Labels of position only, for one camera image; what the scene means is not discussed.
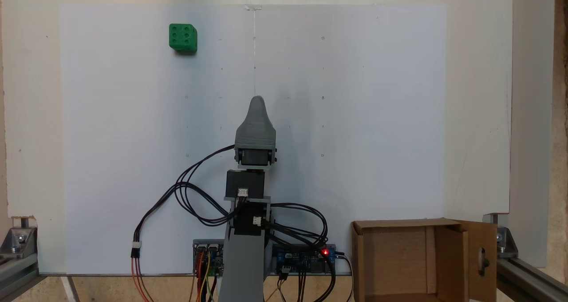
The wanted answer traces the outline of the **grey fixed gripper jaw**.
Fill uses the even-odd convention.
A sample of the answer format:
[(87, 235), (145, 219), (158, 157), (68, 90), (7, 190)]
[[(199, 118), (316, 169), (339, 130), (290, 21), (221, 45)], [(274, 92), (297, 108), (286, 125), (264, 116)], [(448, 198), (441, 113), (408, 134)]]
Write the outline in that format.
[(276, 137), (276, 130), (261, 96), (257, 95), (250, 100), (247, 115), (237, 128), (236, 137)]

